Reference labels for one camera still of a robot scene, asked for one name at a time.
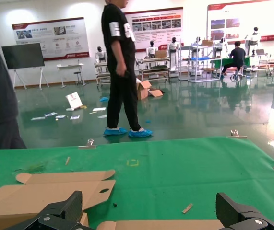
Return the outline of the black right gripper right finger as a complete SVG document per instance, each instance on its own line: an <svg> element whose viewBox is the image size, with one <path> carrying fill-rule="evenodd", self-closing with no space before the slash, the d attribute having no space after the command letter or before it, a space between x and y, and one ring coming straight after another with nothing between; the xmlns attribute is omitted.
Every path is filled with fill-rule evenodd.
<svg viewBox="0 0 274 230"><path fill-rule="evenodd" d="M252 206L234 202L225 193L217 193L217 219L224 230L274 230L274 222Z"/></svg>

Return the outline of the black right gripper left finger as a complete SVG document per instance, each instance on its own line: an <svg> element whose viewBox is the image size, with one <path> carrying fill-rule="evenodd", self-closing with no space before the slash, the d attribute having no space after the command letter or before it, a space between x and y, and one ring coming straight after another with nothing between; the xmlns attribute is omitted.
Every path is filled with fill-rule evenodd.
<svg viewBox="0 0 274 230"><path fill-rule="evenodd" d="M64 201L50 203L35 217L18 223L10 230L87 230L81 223L82 192L74 191Z"/></svg>

